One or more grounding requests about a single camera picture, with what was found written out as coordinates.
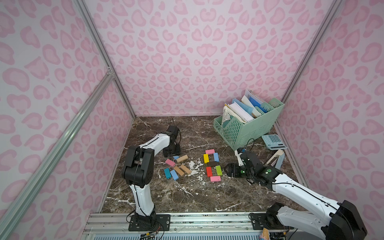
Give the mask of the pink block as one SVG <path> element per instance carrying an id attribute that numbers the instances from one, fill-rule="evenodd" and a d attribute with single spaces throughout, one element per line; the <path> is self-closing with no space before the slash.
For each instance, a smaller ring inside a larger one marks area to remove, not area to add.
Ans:
<path id="1" fill-rule="evenodd" d="M 215 150 L 211 149 L 211 150 L 206 150 L 205 152 L 207 155 L 213 155 L 215 153 Z"/>
<path id="2" fill-rule="evenodd" d="M 220 176 L 212 176 L 212 177 L 210 177 L 210 181 L 212 183 L 221 182 L 221 177 Z"/>
<path id="3" fill-rule="evenodd" d="M 167 165 L 171 166 L 172 168 L 176 165 L 176 163 L 175 163 L 174 161 L 170 160 L 170 159 L 167 159 L 167 160 L 165 161 L 165 163 L 166 163 Z"/>

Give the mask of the wooden block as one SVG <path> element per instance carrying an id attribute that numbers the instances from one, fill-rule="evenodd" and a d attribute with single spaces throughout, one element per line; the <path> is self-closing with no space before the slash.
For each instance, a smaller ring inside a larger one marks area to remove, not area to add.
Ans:
<path id="1" fill-rule="evenodd" d="M 180 176 L 183 176 L 185 173 L 177 166 L 174 167 L 174 170 L 176 171 L 176 173 Z"/>
<path id="2" fill-rule="evenodd" d="M 177 158 L 176 161 L 177 161 L 177 163 L 181 163 L 181 162 L 186 161 L 188 159 L 189 159 L 189 157 L 187 155 L 184 155 L 184 156 Z"/>

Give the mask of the green block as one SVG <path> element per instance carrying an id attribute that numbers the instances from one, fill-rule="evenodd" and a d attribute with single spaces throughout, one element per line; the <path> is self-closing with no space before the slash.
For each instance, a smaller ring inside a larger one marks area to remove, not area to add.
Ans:
<path id="1" fill-rule="evenodd" d="M 221 166 L 217 165 L 217 166 L 215 166 L 215 169 L 216 169 L 217 176 L 223 175 Z"/>

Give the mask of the teal block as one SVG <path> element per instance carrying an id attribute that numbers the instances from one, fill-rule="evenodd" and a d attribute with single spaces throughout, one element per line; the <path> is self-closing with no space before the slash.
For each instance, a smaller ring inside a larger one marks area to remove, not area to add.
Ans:
<path id="1" fill-rule="evenodd" d="M 169 168 L 164 169 L 166 179 L 172 178 L 171 171 Z"/>

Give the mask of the wooden block diagonal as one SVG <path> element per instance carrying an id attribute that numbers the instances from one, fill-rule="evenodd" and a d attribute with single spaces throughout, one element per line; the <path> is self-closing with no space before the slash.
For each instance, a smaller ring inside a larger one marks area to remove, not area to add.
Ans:
<path id="1" fill-rule="evenodd" d="M 186 173 L 187 175 L 189 175 L 189 174 L 192 173 L 192 171 L 191 171 L 188 167 L 186 167 L 185 165 L 181 165 L 181 166 L 180 166 L 180 169 L 181 169 L 184 173 Z"/>

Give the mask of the red block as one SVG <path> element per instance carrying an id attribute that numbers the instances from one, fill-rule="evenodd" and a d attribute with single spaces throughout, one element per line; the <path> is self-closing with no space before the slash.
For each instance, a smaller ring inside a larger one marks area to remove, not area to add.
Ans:
<path id="1" fill-rule="evenodd" d="M 207 176 L 210 178 L 213 176 L 212 168 L 211 167 L 206 167 L 206 172 Z"/>

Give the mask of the yellow block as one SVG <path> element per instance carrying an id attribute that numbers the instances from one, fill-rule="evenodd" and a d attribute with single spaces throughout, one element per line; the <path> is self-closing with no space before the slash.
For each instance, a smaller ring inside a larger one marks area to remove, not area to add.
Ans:
<path id="1" fill-rule="evenodd" d="M 208 154 L 204 154 L 204 163 L 208 164 L 209 162 L 210 162 L 209 155 Z"/>

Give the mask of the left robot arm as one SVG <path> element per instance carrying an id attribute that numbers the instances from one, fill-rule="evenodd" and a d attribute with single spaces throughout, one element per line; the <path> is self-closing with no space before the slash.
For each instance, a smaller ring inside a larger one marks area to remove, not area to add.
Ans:
<path id="1" fill-rule="evenodd" d="M 155 205 L 150 193 L 150 182 L 154 175 L 155 156 L 162 152 L 164 157 L 181 153 L 180 130 L 169 125 L 164 132 L 156 134 L 151 140 L 127 150 L 122 168 L 122 178 L 130 186 L 136 204 L 134 218 L 148 223 L 156 222 Z"/>

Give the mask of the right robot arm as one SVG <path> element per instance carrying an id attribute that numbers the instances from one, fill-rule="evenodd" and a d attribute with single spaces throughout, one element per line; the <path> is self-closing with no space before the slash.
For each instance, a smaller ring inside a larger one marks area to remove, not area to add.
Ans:
<path id="1" fill-rule="evenodd" d="M 283 195 L 305 209 L 296 211 L 281 203 L 268 208 L 265 219 L 270 228 L 292 227 L 322 240 L 363 240 L 368 230 L 351 202 L 322 196 L 294 181 L 280 169 L 263 164 L 255 153 L 235 152 L 236 164 L 228 164 L 224 171 L 229 177 L 246 178 Z"/>

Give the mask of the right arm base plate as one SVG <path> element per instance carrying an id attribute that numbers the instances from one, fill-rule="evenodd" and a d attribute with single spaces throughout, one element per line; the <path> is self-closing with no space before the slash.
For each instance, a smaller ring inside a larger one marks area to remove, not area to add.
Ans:
<path id="1" fill-rule="evenodd" d="M 285 227 L 279 222 L 276 217 L 267 213 L 249 213 L 248 215 L 253 230 L 284 230 Z"/>

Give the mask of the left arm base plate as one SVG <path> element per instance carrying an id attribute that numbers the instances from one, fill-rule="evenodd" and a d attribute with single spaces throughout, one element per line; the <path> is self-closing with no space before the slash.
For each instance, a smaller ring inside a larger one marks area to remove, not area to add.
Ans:
<path id="1" fill-rule="evenodd" d="M 129 232 L 155 231 L 158 228 L 161 231 L 169 231 L 170 223 L 171 215 L 169 214 L 152 214 L 145 217 L 135 213 L 129 220 Z"/>

